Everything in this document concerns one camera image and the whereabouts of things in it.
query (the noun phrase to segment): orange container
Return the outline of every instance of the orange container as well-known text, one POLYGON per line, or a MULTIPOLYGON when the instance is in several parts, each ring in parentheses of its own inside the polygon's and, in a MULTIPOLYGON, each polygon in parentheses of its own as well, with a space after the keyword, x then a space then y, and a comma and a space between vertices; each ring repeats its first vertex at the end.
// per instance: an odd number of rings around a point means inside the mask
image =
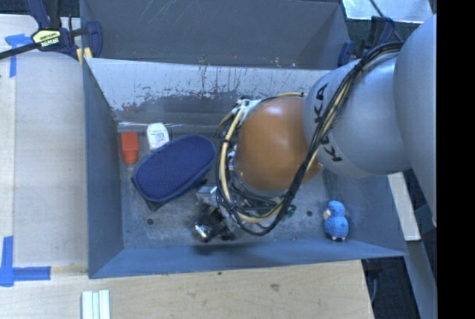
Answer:
POLYGON ((139 136, 137 132, 124 132, 120 134, 122 158, 127 165, 133 165, 139 160, 139 136))

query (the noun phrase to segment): label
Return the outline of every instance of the label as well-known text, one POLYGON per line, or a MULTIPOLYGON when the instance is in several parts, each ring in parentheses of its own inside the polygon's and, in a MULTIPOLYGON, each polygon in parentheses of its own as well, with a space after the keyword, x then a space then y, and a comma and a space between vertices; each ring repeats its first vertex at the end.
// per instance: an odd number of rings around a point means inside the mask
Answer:
POLYGON ((150 124, 147 127, 147 140, 150 150, 155 150, 165 145, 170 140, 170 137, 164 124, 161 122, 150 124))

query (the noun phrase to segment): blue toy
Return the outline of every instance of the blue toy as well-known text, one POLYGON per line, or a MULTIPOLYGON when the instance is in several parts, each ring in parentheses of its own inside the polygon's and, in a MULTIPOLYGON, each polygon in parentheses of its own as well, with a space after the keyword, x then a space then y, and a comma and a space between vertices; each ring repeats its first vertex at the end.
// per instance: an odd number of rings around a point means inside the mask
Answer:
POLYGON ((328 208, 324 213, 324 228, 325 232, 334 241, 345 241, 347 238, 350 226, 345 214, 346 210, 343 203, 337 200, 328 203, 328 208))

